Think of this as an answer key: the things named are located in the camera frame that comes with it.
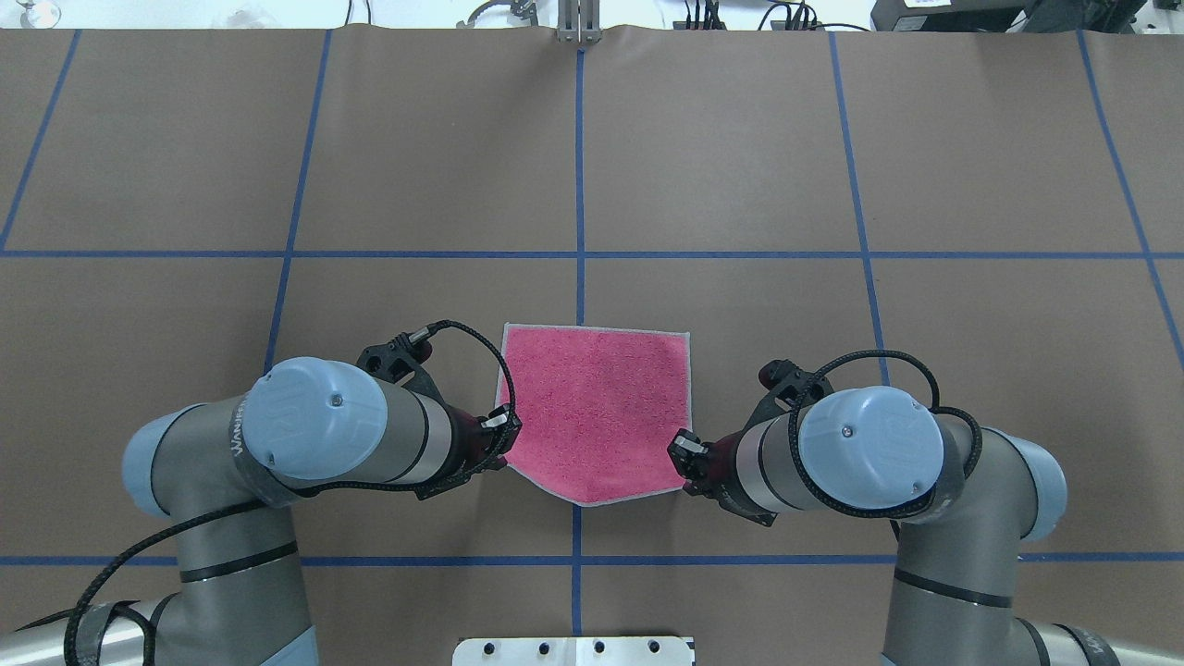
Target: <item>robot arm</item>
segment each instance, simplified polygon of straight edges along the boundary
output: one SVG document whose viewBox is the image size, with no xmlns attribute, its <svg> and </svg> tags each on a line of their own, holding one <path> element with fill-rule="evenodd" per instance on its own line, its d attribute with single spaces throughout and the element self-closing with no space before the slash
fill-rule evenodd
<svg viewBox="0 0 1184 666">
<path fill-rule="evenodd" d="M 766 366 L 761 383 L 770 395 L 745 429 L 710 443 L 681 431 L 671 460 L 687 492 L 766 526 L 824 507 L 899 520 L 884 666 L 1184 666 L 1184 657 L 1015 617 L 1019 543 L 1048 536 L 1066 510 L 1064 476 L 1047 450 L 947 421 L 897 389 L 832 393 L 789 361 Z M 774 397 L 790 411 L 773 409 Z"/>
<path fill-rule="evenodd" d="M 245 396 L 193 405 L 137 431 L 123 459 L 136 506 L 174 530 L 226 515 L 176 533 L 179 594 L 133 604 L 136 614 L 90 607 L 78 622 L 76 662 L 140 665 L 154 640 L 161 665 L 314 666 L 288 505 L 330 488 L 408 489 L 425 499 L 502 467 L 521 428 L 513 397 L 474 417 L 448 404 L 420 366 L 431 353 L 427 338 L 462 327 L 453 324 L 369 347 L 356 366 L 285 360 Z M 511 386 L 496 348 L 478 339 Z M 141 630 L 135 615 L 154 629 Z M 69 664 L 69 634 L 63 617 L 0 636 L 0 666 Z"/>
</svg>

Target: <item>black cable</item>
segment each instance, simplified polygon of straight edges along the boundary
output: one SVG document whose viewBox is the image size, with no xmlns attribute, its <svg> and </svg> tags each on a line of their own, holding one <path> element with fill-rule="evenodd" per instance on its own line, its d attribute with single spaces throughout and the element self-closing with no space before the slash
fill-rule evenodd
<svg viewBox="0 0 1184 666">
<path fill-rule="evenodd" d="M 703 15 L 703 30 L 720 30 L 720 4 L 707 0 Z"/>
<path fill-rule="evenodd" d="M 130 606 L 117 604 L 111 608 L 111 615 L 117 615 L 124 620 L 130 620 L 144 635 L 143 666 L 155 666 L 156 664 L 156 627 L 148 621 L 139 610 Z"/>
<path fill-rule="evenodd" d="M 863 32 L 871 32 L 870 30 L 855 24 L 817 24 L 807 27 L 806 30 L 818 30 L 819 27 L 854 27 L 855 30 L 862 30 Z"/>
<path fill-rule="evenodd" d="M 776 9 L 778 7 L 785 7 L 785 20 L 786 21 L 790 20 L 790 12 L 793 11 L 793 9 L 790 8 L 790 4 L 789 2 L 773 2 L 773 5 L 768 9 L 765 11 L 765 15 L 760 18 L 760 25 L 757 26 L 757 32 L 760 32 L 760 30 L 765 27 L 765 21 L 768 20 L 768 15 L 772 14 L 773 9 Z"/>
<path fill-rule="evenodd" d="M 765 24 L 768 21 L 770 14 L 772 14 L 773 9 L 778 7 L 785 7 L 785 30 L 810 30 L 807 26 L 812 25 L 818 20 L 818 11 L 811 7 L 806 2 L 773 2 L 773 5 L 765 11 L 765 15 L 760 18 L 760 24 L 757 25 L 758 31 L 764 30 Z"/>
<path fill-rule="evenodd" d="M 813 374 L 806 379 L 805 385 L 812 386 L 821 382 L 825 376 L 834 371 L 835 369 L 847 365 L 851 361 L 866 359 L 866 358 L 895 358 L 903 360 L 915 367 L 929 384 L 929 393 L 932 395 L 932 404 L 929 411 L 932 414 L 946 414 L 950 416 L 955 416 L 966 422 L 971 430 L 971 450 L 963 463 L 963 475 L 970 478 L 971 473 L 974 472 L 974 467 L 978 465 L 978 460 L 983 453 L 983 430 L 979 428 L 978 422 L 970 414 L 952 406 L 941 405 L 941 393 L 938 388 L 938 380 L 933 376 L 933 372 L 915 357 L 907 354 L 905 352 L 899 352 L 895 350 L 864 350 L 861 352 L 851 352 L 849 354 L 841 356 L 830 363 L 823 365 Z M 818 501 L 823 505 L 847 515 L 854 515 L 856 518 L 908 518 L 916 515 L 928 508 L 929 501 L 933 497 L 933 489 L 931 488 L 924 495 L 905 502 L 900 506 L 894 506 L 889 508 L 868 511 L 856 506 L 851 506 L 836 500 L 835 498 L 826 494 L 817 484 L 810 478 L 809 472 L 806 472 L 805 466 L 802 462 L 802 454 L 798 449 L 798 416 L 802 412 L 802 408 L 805 404 L 806 398 L 810 396 L 809 391 L 803 391 L 797 398 L 790 402 L 790 410 L 786 412 L 789 417 L 789 436 L 790 436 L 790 455 L 793 459 L 793 467 L 797 469 L 798 475 L 802 478 L 803 485 L 810 491 Z"/>
<path fill-rule="evenodd" d="M 99 571 L 98 576 L 95 576 L 95 579 L 86 585 L 86 590 L 82 593 L 81 597 L 78 597 L 78 603 L 76 603 L 73 609 L 70 610 L 70 620 L 66 622 L 66 632 L 62 642 L 66 666 L 81 666 L 78 661 L 78 625 L 82 622 L 82 616 L 86 613 L 86 608 L 90 607 L 90 602 L 95 600 L 95 595 L 97 595 L 98 590 L 107 584 L 107 581 L 109 581 L 111 576 L 118 571 L 120 566 L 127 564 L 129 559 L 140 555 L 142 551 L 148 550 L 165 539 L 175 537 L 186 530 L 192 530 L 193 527 L 212 523 L 220 518 L 246 513 L 249 511 L 255 511 L 256 508 L 263 508 L 264 506 L 266 505 L 260 500 L 251 500 L 227 506 L 225 508 L 219 508 L 218 511 L 211 511 L 210 513 L 204 513 L 197 518 L 191 518 L 184 523 L 178 523 L 172 527 L 161 530 L 160 532 L 156 532 L 155 534 L 120 553 L 107 566 L 104 566 L 102 571 Z"/>
<path fill-rule="evenodd" d="M 793 12 L 793 18 L 785 23 L 785 30 L 802 30 L 804 19 L 809 17 L 809 14 L 806 14 L 806 7 L 807 5 L 805 2 L 798 5 L 798 9 Z"/>
<path fill-rule="evenodd" d="M 52 623 L 57 622 L 58 620 L 65 620 L 66 617 L 70 617 L 71 613 L 73 613 L 72 608 L 67 608 L 65 610 L 58 610 L 57 613 L 54 613 L 52 615 L 46 615 L 45 617 L 41 617 L 40 620 L 33 620 L 28 625 L 25 625 L 24 627 L 17 629 L 17 630 L 18 632 L 24 632 L 25 629 L 36 629 L 37 627 L 44 627 L 46 625 L 52 625 Z"/>
<path fill-rule="evenodd" d="M 436 333 L 439 333 L 445 328 L 456 328 L 462 333 L 469 334 L 471 338 L 481 342 L 487 350 L 489 350 L 490 353 L 494 354 L 494 358 L 497 359 L 498 367 L 501 367 L 502 370 L 502 377 L 506 378 L 506 393 L 508 397 L 507 416 L 511 420 L 515 418 L 517 414 L 517 395 L 514 391 L 514 378 L 510 376 L 509 365 L 506 364 L 506 358 L 502 356 L 502 352 L 476 329 L 465 326 L 459 321 L 452 321 L 451 319 L 444 319 L 437 321 L 436 324 L 427 325 L 429 337 L 435 335 Z M 453 472 L 450 476 L 445 476 L 436 481 L 425 481 L 423 484 L 414 484 L 406 486 L 395 484 L 378 484 L 372 481 L 330 481 L 328 484 L 310 486 L 308 488 L 300 488 L 300 489 L 292 488 L 292 492 L 303 498 L 311 498 L 323 493 L 324 491 L 334 491 L 340 488 L 349 488 L 355 491 L 382 491 L 386 493 L 393 493 L 393 492 L 431 491 L 432 488 L 450 486 L 452 484 L 459 485 L 471 479 L 475 474 L 483 472 L 488 469 L 491 465 L 494 465 L 497 461 L 497 459 L 501 457 L 501 452 L 506 444 L 506 440 L 507 437 L 510 436 L 511 436 L 511 430 L 507 428 L 501 429 L 496 435 L 496 438 L 493 442 L 490 442 L 489 453 L 485 455 L 485 457 L 481 459 L 481 461 L 478 461 L 476 465 L 474 465 L 468 469 L 462 467 L 461 469 Z"/>
</svg>

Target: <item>towel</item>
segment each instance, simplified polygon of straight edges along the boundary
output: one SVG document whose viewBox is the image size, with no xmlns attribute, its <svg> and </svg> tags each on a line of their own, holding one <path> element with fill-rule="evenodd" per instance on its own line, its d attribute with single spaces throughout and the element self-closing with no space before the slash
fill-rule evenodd
<svg viewBox="0 0 1184 666">
<path fill-rule="evenodd" d="M 690 428 L 689 333 L 507 324 L 502 353 L 522 418 L 506 459 L 520 474 L 580 506 L 682 487 L 665 449 Z"/>
</svg>

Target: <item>blue tape line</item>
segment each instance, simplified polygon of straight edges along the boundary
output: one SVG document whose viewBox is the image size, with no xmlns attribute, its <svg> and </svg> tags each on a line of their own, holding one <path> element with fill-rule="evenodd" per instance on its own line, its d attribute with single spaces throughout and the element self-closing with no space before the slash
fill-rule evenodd
<svg viewBox="0 0 1184 666">
<path fill-rule="evenodd" d="M 875 260 L 1144 261 L 1144 252 L 870 250 Z M 283 258 L 284 250 L 0 250 L 0 258 Z M 292 258 L 574 260 L 572 250 L 295 250 Z M 1184 252 L 1151 252 L 1162 261 Z M 585 260 L 861 260 L 857 250 L 587 250 Z"/>
<path fill-rule="evenodd" d="M 1184 562 L 1184 552 L 1027 552 L 1019 562 L 1074 563 L 1074 562 Z"/>
<path fill-rule="evenodd" d="M 12 196 L 12 205 L 8 206 L 8 217 L 4 220 L 4 230 L 0 231 L 0 250 L 8 243 L 8 235 L 12 233 L 12 225 L 17 222 L 17 211 L 20 209 L 20 200 L 25 197 L 25 186 L 28 185 L 28 177 L 33 174 L 33 165 L 37 162 L 37 153 L 41 151 L 41 141 L 50 128 L 50 120 L 53 119 L 53 109 L 58 107 L 58 97 L 62 96 L 62 88 L 65 87 L 66 75 L 70 72 L 70 64 L 73 63 L 75 52 L 78 51 L 78 40 L 82 39 L 82 31 L 76 30 L 70 39 L 70 49 L 66 51 L 66 59 L 62 62 L 62 71 L 58 72 L 58 82 L 53 84 L 53 92 L 50 95 L 50 103 L 45 105 L 45 115 L 41 116 L 41 124 L 37 128 L 37 136 L 33 137 L 33 147 L 28 149 L 28 159 L 25 160 L 25 171 L 20 173 L 17 182 L 17 192 Z"/>
<path fill-rule="evenodd" d="M 895 555 L 667 555 L 585 556 L 586 566 L 819 566 L 894 564 Z"/>
<path fill-rule="evenodd" d="M 591 250 L 585 256 L 590 260 L 857 260 L 863 254 L 842 250 Z"/>
<path fill-rule="evenodd" d="M 584 326 L 584 49 L 575 51 L 575 325 Z M 584 635 L 584 510 L 572 505 L 572 635 Z"/>
<path fill-rule="evenodd" d="M 1081 50 L 1081 63 L 1086 68 L 1086 79 L 1089 82 L 1089 94 L 1094 98 L 1094 110 L 1098 111 L 1098 122 L 1102 126 L 1102 136 L 1106 139 L 1106 148 L 1109 151 L 1111 161 L 1114 162 L 1114 173 L 1118 174 L 1118 182 L 1122 187 L 1122 198 L 1126 199 L 1126 207 L 1131 212 L 1131 222 L 1134 224 L 1134 233 L 1139 237 L 1139 246 L 1143 248 L 1143 256 L 1147 262 L 1147 273 L 1151 274 L 1151 283 L 1156 288 L 1156 297 L 1159 299 L 1159 308 L 1164 313 L 1164 321 L 1167 324 L 1167 333 L 1172 338 L 1176 347 L 1176 359 L 1184 370 L 1184 345 L 1180 344 L 1180 334 L 1176 328 L 1176 318 L 1172 316 L 1172 308 L 1167 305 L 1167 295 L 1164 286 L 1159 281 L 1159 270 L 1156 268 L 1156 260 L 1151 255 L 1151 245 L 1147 243 L 1147 233 L 1143 229 L 1143 220 L 1139 218 L 1139 209 L 1134 205 L 1134 196 L 1131 193 L 1131 184 L 1126 179 L 1126 169 L 1122 168 L 1122 160 L 1118 156 L 1118 147 L 1114 146 L 1114 136 L 1109 130 L 1109 122 L 1106 121 L 1106 110 L 1102 108 L 1102 98 L 1098 92 L 1098 79 L 1094 77 L 1094 66 L 1089 60 L 1089 47 L 1086 46 L 1086 33 L 1077 30 L 1077 47 Z"/>
<path fill-rule="evenodd" d="M 107 566 L 111 559 L 101 555 L 4 555 L 0 566 Z M 137 556 L 124 566 L 176 566 L 176 558 Z"/>
<path fill-rule="evenodd" d="M 11 258 L 279 258 L 283 250 L 5 250 Z"/>
<path fill-rule="evenodd" d="M 509 555 L 509 556 L 342 556 L 302 557 L 310 568 L 407 568 L 407 566 L 850 566 L 881 565 L 896 562 L 894 555 Z M 9 555 L 0 556 L 0 566 L 104 566 L 104 556 Z M 1019 556 L 1024 564 L 1074 563 L 1172 563 L 1184 562 L 1184 551 L 1118 552 L 1029 552 Z M 176 566 L 175 557 L 131 558 L 128 566 Z M 573 627 L 579 609 L 573 607 Z"/>
<path fill-rule="evenodd" d="M 573 260 L 571 250 L 296 250 L 295 258 Z"/>
<path fill-rule="evenodd" d="M 843 149 L 847 152 L 847 178 L 851 185 L 851 204 L 855 206 L 855 226 L 860 233 L 860 255 L 863 260 L 863 282 L 868 289 L 868 308 L 871 310 L 871 332 L 876 348 L 884 348 L 883 326 L 880 324 L 880 299 L 876 296 L 875 275 L 871 273 L 871 252 L 868 245 L 868 229 L 863 222 L 863 199 L 860 197 L 860 177 L 855 172 L 855 148 L 851 147 L 851 126 L 847 117 L 847 97 L 843 95 L 843 72 L 838 64 L 838 41 L 834 32 L 826 33 L 830 41 L 830 64 L 835 72 L 835 95 L 838 98 L 838 121 L 843 129 Z M 880 359 L 880 382 L 892 385 L 888 360 Z"/>
<path fill-rule="evenodd" d="M 279 338 L 279 321 L 284 312 L 284 300 L 288 297 L 288 276 L 291 273 L 292 256 L 296 251 L 296 232 L 300 229 L 300 211 L 304 203 L 304 184 L 308 180 L 308 164 L 313 159 L 313 139 L 316 136 L 316 119 L 321 113 L 321 92 L 324 89 L 324 70 L 329 64 L 329 46 L 333 45 L 333 31 L 324 31 L 324 44 L 321 46 L 321 69 L 316 73 L 316 89 L 313 91 L 313 110 L 308 116 L 308 133 L 304 135 L 304 155 L 301 158 L 300 178 L 296 180 L 296 198 L 292 201 L 292 219 L 288 226 L 288 245 L 284 248 L 284 265 L 279 269 L 279 286 L 276 288 L 276 307 L 271 313 L 271 332 L 268 334 L 268 351 L 263 358 L 263 372 L 271 370 L 276 360 L 276 340 Z"/>
<path fill-rule="evenodd" d="M 572 635 L 584 635 L 584 510 L 572 505 Z"/>
<path fill-rule="evenodd" d="M 1143 252 L 976 252 L 976 251 L 893 251 L 873 250 L 883 260 L 1141 260 Z"/>
<path fill-rule="evenodd" d="M 304 566 L 568 566 L 572 558 L 555 556 L 458 556 L 458 557 L 302 557 Z"/>
<path fill-rule="evenodd" d="M 575 325 L 584 326 L 584 49 L 575 52 Z"/>
</svg>

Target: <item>metal plate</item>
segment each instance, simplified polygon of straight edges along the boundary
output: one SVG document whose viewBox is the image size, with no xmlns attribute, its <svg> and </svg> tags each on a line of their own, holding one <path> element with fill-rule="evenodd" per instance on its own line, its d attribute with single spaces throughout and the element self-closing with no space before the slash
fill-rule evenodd
<svg viewBox="0 0 1184 666">
<path fill-rule="evenodd" d="M 695 666 L 695 639 L 678 636 L 468 639 L 452 666 Z"/>
</svg>

